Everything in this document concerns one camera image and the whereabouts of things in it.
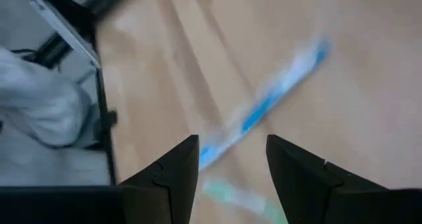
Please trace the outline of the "white cloth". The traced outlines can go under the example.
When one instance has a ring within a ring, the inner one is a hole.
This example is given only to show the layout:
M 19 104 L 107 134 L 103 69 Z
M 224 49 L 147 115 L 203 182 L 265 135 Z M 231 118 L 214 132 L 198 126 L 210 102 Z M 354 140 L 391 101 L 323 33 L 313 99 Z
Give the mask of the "white cloth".
M 106 155 L 76 146 L 90 96 L 0 47 L 0 186 L 109 184 Z

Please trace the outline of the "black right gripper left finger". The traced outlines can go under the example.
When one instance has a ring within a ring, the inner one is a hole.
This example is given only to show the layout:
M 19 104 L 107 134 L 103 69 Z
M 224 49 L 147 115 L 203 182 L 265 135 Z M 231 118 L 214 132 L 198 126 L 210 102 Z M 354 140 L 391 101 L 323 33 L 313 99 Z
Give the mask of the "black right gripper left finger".
M 123 181 L 126 224 L 189 224 L 198 164 L 198 136 L 190 135 Z

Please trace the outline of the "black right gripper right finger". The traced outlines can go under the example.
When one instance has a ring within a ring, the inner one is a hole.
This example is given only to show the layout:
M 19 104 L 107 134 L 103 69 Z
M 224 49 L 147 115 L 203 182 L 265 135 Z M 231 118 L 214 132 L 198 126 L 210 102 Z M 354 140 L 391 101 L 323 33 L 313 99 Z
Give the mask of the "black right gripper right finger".
M 275 134 L 267 136 L 266 157 L 289 224 L 328 224 L 328 208 L 339 188 L 356 192 L 386 190 Z

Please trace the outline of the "black aluminium table frame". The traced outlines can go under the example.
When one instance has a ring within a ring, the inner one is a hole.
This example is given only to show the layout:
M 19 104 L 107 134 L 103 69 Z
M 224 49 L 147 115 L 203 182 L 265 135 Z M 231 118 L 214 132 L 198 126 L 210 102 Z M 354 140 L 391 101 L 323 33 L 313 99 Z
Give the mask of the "black aluminium table frame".
M 47 69 L 54 69 L 73 50 L 87 58 L 94 67 L 100 112 L 99 140 L 95 147 L 105 152 L 109 180 L 111 184 L 115 184 L 117 179 L 111 148 L 111 128 L 117 122 L 117 113 L 107 110 L 95 29 L 123 0 L 87 0 L 83 5 L 73 0 L 27 1 L 34 5 L 38 14 L 56 31 L 48 41 L 33 52 L 29 58 L 30 62 L 38 63 Z

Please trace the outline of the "green toothbrush in clear wrapper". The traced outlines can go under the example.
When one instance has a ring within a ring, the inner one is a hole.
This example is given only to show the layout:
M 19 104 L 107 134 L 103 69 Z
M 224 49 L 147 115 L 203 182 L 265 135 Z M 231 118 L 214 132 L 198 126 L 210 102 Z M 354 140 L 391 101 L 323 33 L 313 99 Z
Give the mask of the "green toothbrush in clear wrapper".
M 280 204 L 274 203 L 253 190 L 239 188 L 224 180 L 205 180 L 201 190 L 217 203 L 243 208 L 269 221 L 270 224 L 288 224 Z

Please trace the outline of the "blue toothbrush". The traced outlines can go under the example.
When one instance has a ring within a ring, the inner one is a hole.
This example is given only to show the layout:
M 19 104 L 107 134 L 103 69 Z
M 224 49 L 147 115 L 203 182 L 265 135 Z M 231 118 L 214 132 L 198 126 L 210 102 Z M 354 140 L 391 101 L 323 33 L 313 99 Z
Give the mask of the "blue toothbrush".
M 203 171 L 211 166 L 232 146 L 246 137 L 294 87 L 319 68 L 329 52 L 330 43 L 326 39 L 318 40 L 308 48 L 296 51 L 290 65 L 271 78 L 254 103 L 208 137 L 200 149 L 199 170 Z

